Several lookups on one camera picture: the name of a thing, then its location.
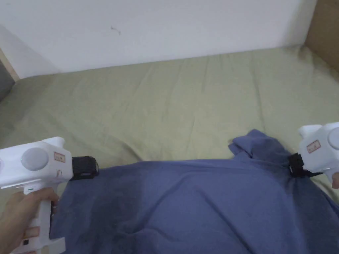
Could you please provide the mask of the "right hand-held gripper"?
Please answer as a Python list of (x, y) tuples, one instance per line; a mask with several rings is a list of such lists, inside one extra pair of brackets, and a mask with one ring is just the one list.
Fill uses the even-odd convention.
[(298, 132), (302, 137), (298, 151), (288, 157), (291, 175), (325, 174), (333, 183), (333, 175), (339, 172), (339, 123), (305, 125)]

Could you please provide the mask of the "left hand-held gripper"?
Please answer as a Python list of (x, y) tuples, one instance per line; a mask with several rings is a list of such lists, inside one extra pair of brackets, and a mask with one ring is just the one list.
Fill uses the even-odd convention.
[[(93, 179), (99, 175), (94, 157), (73, 157), (64, 149), (65, 140), (53, 137), (0, 150), (0, 187), (23, 188), (28, 195), (44, 188), (55, 191), (60, 183)], [(65, 238), (50, 239), (52, 202), (42, 201), (14, 254), (61, 254)]]

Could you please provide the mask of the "person's left hand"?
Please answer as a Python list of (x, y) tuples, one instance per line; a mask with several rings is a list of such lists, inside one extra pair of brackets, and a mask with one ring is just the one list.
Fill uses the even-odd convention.
[(53, 188), (44, 188), (28, 195), (17, 192), (11, 195), (0, 219), (0, 253), (10, 254), (24, 238), (25, 230), (34, 218), (40, 203), (56, 203), (59, 196)]

